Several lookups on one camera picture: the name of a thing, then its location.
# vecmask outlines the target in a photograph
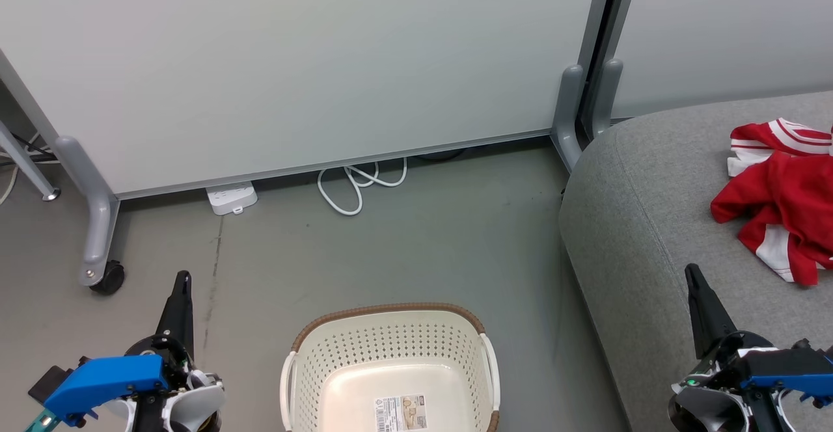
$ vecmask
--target gray floor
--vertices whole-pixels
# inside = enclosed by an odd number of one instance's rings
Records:
[[[44,166],[64,191],[53,203],[21,177],[0,206],[5,428],[23,429],[38,414],[26,392],[48,367],[119,355],[151,334],[173,277],[188,269],[197,362],[226,381],[224,429],[282,429],[280,365],[315,317],[441,301],[469,308],[487,327],[502,377],[500,429],[624,430],[559,251],[566,172],[551,146],[492,146],[411,164],[398,188],[366,189],[354,218],[333,212],[307,175],[256,183],[259,202],[238,216],[215,216],[202,192],[127,202],[111,256],[128,280],[109,298],[75,283],[86,207],[60,167]],[[348,206],[346,180],[330,174],[328,188]],[[7,180],[8,170],[0,172],[0,188]],[[85,430],[121,424],[103,411]]]

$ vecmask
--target sofa cushion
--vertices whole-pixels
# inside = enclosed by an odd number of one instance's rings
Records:
[[[833,92],[714,103],[632,118],[593,141],[570,177],[560,228],[634,430],[675,430],[670,385],[696,363],[683,269],[697,263],[739,329],[779,347],[833,344],[833,275],[789,284],[717,224],[709,204],[729,180],[734,127],[784,117],[833,126]],[[787,397],[800,431],[833,429]]]

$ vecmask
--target gray metal leg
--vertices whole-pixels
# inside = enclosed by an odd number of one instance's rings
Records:
[[[572,172],[575,162],[581,155],[581,147],[575,138],[575,115],[581,99],[583,68],[578,64],[568,66],[562,73],[562,83],[558,88],[556,114],[553,118],[553,132],[550,138],[562,156],[567,171]]]
[[[35,183],[35,187],[38,188],[42,194],[44,194],[44,201],[52,201],[55,198],[59,197],[61,194],[61,190],[55,188],[54,186],[50,185],[47,181],[44,174],[39,171],[38,166],[32,162],[32,159],[29,158],[29,154],[26,154],[26,151],[20,147],[15,138],[12,136],[12,132],[6,128],[5,124],[0,121],[0,148],[6,151],[9,156],[12,157],[15,163],[17,163],[20,170],[32,180],[32,183]]]
[[[75,185],[87,198],[90,222],[78,282],[82,286],[94,286],[104,275],[119,203],[113,192],[110,192],[104,177],[98,173],[98,169],[75,138],[59,136],[55,141],[54,150],[61,157],[61,162],[75,181]]]
[[[610,115],[613,112],[613,101],[616,99],[616,89],[622,76],[622,61],[608,59],[601,68],[599,89],[595,95],[593,105],[592,131],[593,139],[610,127]]]

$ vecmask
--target black wheel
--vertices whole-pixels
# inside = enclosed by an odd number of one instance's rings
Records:
[[[90,286],[90,290],[101,295],[113,295],[124,284],[124,266],[116,260],[107,261],[104,266],[104,276],[98,284]]]

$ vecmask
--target whiteboard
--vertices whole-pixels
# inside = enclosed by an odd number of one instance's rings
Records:
[[[612,117],[831,89],[830,8],[833,0],[631,0]]]
[[[113,192],[546,130],[591,0],[0,0]]]

